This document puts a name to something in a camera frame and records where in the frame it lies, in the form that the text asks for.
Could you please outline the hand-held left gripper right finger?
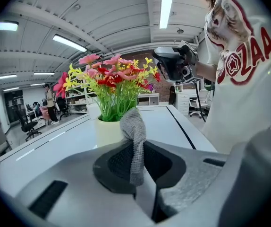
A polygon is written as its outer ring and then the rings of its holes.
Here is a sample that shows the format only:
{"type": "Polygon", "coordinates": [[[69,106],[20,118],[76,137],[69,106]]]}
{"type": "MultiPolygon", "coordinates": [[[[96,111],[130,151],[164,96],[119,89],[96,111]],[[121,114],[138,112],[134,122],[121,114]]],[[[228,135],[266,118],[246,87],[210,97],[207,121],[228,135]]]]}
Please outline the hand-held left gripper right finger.
{"type": "Polygon", "coordinates": [[[207,190],[226,161],[224,154],[147,140],[144,166],[155,184],[152,220],[159,223],[189,207],[207,190]]]}

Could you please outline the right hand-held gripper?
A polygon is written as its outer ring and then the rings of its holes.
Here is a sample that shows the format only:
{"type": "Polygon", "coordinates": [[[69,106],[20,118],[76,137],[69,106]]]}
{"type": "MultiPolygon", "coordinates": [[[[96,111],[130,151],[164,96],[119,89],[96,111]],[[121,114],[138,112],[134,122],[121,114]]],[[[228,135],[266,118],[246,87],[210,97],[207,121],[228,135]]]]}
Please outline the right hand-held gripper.
{"type": "Polygon", "coordinates": [[[195,70],[198,53],[186,41],[178,47],[158,47],[152,56],[159,61],[158,67],[168,82],[194,85],[202,79],[195,70]]]}

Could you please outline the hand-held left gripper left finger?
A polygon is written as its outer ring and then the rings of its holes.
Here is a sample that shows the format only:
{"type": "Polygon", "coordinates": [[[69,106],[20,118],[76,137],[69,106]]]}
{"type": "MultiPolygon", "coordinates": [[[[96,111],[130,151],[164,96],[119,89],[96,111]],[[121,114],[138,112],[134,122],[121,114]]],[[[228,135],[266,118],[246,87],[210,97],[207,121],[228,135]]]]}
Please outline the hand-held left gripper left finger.
{"type": "Polygon", "coordinates": [[[63,190],[40,227],[148,227],[153,221],[138,206],[131,194],[112,193],[95,178],[93,165],[102,154],[120,143],[73,154],[57,162],[29,182],[16,200],[37,215],[35,201],[52,183],[63,190]]]}

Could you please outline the flower bouquet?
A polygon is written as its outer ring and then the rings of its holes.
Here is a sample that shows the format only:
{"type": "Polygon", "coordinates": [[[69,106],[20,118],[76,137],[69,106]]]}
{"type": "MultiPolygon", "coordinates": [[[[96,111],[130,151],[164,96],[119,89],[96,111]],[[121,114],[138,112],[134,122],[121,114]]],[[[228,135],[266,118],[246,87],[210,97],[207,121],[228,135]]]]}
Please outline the flower bouquet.
{"type": "Polygon", "coordinates": [[[152,59],[146,58],[142,67],[137,60],[126,60],[116,54],[108,60],[98,61],[93,53],[79,59],[85,69],[69,66],[54,86],[57,96],[68,91],[87,89],[96,94],[100,113],[94,117],[97,146],[102,147],[123,139],[120,120],[136,107],[140,93],[149,92],[149,85],[160,82],[161,75],[152,59]]]}

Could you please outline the grey knitted cloth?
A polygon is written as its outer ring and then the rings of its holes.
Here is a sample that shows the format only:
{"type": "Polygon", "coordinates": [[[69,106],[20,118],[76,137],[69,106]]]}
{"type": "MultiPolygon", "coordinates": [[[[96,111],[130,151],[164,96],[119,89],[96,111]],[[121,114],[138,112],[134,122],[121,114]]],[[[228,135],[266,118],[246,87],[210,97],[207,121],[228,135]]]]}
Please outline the grey knitted cloth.
{"type": "Polygon", "coordinates": [[[130,165],[130,183],[141,186],[144,183],[144,142],[146,127],[139,110],[129,109],[120,120],[124,138],[133,141],[133,156],[130,165]]]}

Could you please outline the person's right forearm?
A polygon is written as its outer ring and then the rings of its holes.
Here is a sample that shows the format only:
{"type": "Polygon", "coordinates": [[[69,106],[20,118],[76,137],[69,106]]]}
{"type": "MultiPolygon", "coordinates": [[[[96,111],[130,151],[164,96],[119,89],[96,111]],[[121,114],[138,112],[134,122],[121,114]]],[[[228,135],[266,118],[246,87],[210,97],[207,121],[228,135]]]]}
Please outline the person's right forearm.
{"type": "Polygon", "coordinates": [[[196,61],[195,70],[197,75],[211,82],[216,81],[217,65],[204,64],[202,62],[196,61]]]}

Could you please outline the white side desk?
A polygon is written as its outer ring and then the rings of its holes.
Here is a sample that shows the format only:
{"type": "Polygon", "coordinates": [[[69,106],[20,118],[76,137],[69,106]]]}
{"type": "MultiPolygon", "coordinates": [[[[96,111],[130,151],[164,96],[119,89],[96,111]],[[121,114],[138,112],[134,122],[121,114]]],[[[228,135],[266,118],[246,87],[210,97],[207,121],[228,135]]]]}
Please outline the white side desk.
{"type": "Polygon", "coordinates": [[[139,94],[137,99],[138,106],[159,105],[159,93],[139,94]]]}

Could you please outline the white drawer cabinet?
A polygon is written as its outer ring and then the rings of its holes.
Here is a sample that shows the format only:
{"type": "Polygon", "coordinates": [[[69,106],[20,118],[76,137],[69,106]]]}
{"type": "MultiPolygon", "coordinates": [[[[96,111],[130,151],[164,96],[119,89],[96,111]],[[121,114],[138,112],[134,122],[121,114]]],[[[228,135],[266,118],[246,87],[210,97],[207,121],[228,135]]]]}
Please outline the white drawer cabinet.
{"type": "Polygon", "coordinates": [[[196,98],[195,89],[183,89],[181,92],[176,92],[175,107],[184,116],[189,114],[189,99],[196,98]]]}

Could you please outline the white swivel chair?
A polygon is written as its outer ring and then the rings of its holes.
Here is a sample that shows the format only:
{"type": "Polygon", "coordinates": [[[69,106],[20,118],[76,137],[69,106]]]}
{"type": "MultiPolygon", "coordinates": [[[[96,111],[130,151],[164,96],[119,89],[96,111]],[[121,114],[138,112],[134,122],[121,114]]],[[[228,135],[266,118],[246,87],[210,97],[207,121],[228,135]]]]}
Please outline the white swivel chair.
{"type": "Polygon", "coordinates": [[[205,111],[209,108],[207,102],[207,96],[200,98],[190,98],[189,99],[189,116],[192,117],[197,114],[200,119],[205,115],[205,111]]]}

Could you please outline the white rectangular box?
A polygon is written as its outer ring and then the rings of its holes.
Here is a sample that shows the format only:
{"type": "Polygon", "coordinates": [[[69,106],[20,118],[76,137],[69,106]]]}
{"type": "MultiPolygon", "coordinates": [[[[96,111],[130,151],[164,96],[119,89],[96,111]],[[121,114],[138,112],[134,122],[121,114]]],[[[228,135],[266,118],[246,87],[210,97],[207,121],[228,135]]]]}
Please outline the white rectangular box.
{"type": "Polygon", "coordinates": [[[91,120],[95,120],[101,115],[101,110],[97,103],[87,104],[86,108],[91,120]]]}

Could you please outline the black office chair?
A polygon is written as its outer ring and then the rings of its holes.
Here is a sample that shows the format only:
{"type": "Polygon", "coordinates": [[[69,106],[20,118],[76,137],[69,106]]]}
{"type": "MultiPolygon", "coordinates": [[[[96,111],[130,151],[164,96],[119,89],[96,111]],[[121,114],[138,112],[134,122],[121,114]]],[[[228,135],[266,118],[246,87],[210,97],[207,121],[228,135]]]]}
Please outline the black office chair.
{"type": "Polygon", "coordinates": [[[27,116],[23,116],[17,105],[13,106],[13,109],[18,117],[18,120],[20,122],[21,125],[21,130],[27,134],[27,138],[25,139],[25,141],[27,142],[30,138],[34,138],[34,136],[36,134],[42,134],[40,131],[35,130],[34,127],[38,124],[38,122],[27,122],[27,116]]]}

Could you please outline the white shelving unit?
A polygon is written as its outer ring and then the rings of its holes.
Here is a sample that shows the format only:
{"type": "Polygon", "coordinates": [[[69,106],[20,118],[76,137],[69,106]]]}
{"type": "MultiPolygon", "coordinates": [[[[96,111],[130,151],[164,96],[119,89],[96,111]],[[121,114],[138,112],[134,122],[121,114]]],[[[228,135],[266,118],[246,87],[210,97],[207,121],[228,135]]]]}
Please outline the white shelving unit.
{"type": "Polygon", "coordinates": [[[90,89],[73,85],[66,91],[65,100],[70,114],[86,114],[88,105],[96,103],[97,95],[90,89]]]}

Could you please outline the person's white printed shirt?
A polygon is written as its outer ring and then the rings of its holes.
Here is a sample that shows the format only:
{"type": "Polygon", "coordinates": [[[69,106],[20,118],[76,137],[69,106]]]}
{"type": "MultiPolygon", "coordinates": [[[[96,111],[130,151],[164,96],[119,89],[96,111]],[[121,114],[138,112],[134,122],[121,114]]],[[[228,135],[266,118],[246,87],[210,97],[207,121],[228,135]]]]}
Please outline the person's white printed shirt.
{"type": "Polygon", "coordinates": [[[271,126],[271,14],[260,0],[215,0],[205,18],[215,94],[203,133],[220,153],[271,126]]]}

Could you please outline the black double door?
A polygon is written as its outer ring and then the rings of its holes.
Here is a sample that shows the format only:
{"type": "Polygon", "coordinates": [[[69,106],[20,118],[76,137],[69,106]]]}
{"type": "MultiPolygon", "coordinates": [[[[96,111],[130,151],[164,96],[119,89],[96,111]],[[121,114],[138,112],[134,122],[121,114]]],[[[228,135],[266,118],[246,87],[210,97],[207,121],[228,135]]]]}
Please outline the black double door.
{"type": "Polygon", "coordinates": [[[4,93],[5,105],[7,110],[7,115],[10,123],[18,121],[19,118],[16,114],[16,110],[20,112],[21,115],[25,115],[23,91],[11,91],[4,93]]]}

